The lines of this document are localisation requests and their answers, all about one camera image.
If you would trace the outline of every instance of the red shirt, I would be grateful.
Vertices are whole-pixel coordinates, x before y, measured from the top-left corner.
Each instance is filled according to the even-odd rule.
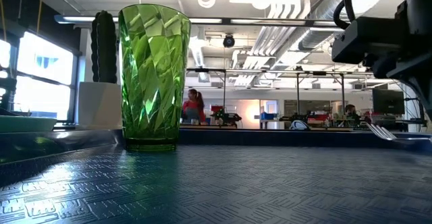
[[[205,114],[204,111],[200,108],[198,108],[198,103],[193,101],[186,101],[183,104],[183,111],[186,111],[186,108],[192,108],[192,109],[198,109],[198,113],[200,115],[200,121],[205,121]]]

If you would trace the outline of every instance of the white planter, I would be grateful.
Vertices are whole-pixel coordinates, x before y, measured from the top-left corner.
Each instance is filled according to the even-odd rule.
[[[81,82],[78,89],[77,129],[121,129],[121,101],[120,85],[105,82]]]

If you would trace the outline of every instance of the woman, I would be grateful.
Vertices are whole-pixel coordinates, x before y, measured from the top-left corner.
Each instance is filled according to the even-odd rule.
[[[198,120],[201,124],[207,124],[204,114],[204,101],[201,92],[190,89],[188,92],[189,100],[183,104],[183,114],[186,115],[184,123],[192,123],[192,120]]]

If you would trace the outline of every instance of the computer monitor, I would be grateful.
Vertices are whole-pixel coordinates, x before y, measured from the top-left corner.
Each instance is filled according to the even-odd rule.
[[[373,111],[382,114],[405,114],[404,93],[395,90],[372,90]]]

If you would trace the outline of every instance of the cactus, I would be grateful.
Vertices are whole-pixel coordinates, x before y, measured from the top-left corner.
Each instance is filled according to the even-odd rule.
[[[96,15],[92,23],[92,71],[94,82],[117,83],[115,24],[106,11]]]

